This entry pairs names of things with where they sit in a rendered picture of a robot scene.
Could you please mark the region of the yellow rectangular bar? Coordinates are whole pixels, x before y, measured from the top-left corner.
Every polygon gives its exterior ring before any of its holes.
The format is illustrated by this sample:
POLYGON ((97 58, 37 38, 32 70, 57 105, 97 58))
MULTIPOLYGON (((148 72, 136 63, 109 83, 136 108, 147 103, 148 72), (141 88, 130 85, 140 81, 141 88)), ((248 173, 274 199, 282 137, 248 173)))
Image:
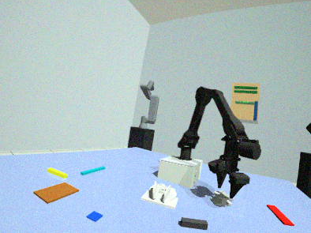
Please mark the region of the yellow rectangular bar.
POLYGON ((51 173, 51 174, 53 174, 53 175, 57 175, 57 176, 59 176, 59 177, 61 177, 61 178, 67 178, 67 174, 65 174, 65 173, 62 173, 62 172, 60 172, 60 171, 57 171, 57 170, 55 170, 55 169, 53 169, 53 168, 49 168, 49 169, 47 169, 47 172, 49 172, 49 173, 51 173))

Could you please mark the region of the blue flat square plate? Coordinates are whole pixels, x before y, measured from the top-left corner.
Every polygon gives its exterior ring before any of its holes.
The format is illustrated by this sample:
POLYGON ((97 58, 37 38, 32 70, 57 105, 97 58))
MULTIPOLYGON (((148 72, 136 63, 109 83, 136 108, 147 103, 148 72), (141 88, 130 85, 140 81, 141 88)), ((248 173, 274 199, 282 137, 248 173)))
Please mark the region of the blue flat square plate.
POLYGON ((91 212, 91 214, 89 214, 88 216, 86 216, 87 218, 89 218, 92 221, 97 221, 98 219, 100 219, 103 215, 98 213, 98 212, 91 212))

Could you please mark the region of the red flat bar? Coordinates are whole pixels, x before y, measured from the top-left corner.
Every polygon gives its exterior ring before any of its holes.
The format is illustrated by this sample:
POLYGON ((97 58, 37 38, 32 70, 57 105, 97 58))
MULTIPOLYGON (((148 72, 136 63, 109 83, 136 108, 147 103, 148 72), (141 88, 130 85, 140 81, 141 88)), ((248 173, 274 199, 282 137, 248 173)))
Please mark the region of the red flat bar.
POLYGON ((288 226, 294 226, 294 224, 290 222, 290 220, 285 215, 283 215, 282 212, 276 208, 276 206, 267 205, 267 207, 279 218, 279 220, 281 220, 281 223, 288 226))

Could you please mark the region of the brown flat plate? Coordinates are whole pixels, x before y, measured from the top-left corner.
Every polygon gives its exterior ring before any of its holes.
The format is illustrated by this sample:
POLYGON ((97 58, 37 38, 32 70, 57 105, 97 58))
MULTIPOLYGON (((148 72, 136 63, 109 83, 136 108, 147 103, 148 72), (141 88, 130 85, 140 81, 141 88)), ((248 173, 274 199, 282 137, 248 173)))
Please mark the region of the brown flat plate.
POLYGON ((47 204, 50 204, 53 201, 57 201, 59 199, 62 199, 63 197, 67 197, 71 194, 79 192, 79 189, 70 185, 67 182, 63 182, 33 192, 38 198, 45 201, 47 204))

